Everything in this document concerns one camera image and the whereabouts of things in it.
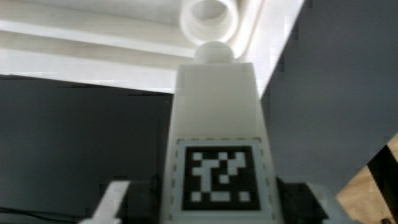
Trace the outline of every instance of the black and white square pattern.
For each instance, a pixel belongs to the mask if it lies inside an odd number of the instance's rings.
[[[181,210],[259,209],[252,147],[186,147]]]

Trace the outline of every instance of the white bracket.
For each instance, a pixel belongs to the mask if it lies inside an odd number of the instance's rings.
[[[112,181],[92,218],[85,219],[80,224],[120,224],[120,219],[115,218],[115,215],[128,191],[128,186],[129,181]]]

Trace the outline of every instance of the white sphere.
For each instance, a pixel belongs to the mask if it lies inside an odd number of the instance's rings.
[[[229,46],[218,41],[202,44],[195,50],[193,61],[197,64],[232,63],[234,58]]]

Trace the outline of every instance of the white plastic body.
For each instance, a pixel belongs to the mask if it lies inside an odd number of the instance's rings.
[[[176,169],[177,142],[197,139],[259,139],[263,164],[270,179],[268,194],[273,201],[273,219],[190,220],[172,219],[172,173]],[[177,69],[176,95],[168,131],[167,161],[163,173],[161,224],[273,224],[282,223],[275,186],[273,162],[268,148],[263,111],[255,92],[250,63],[190,64]]]

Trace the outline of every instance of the dark background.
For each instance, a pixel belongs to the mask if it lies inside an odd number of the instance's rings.
[[[396,21],[396,0],[305,2],[261,99],[277,174],[334,193],[398,133]],[[172,95],[0,78],[0,206],[90,216],[126,177],[129,214],[151,216]]]

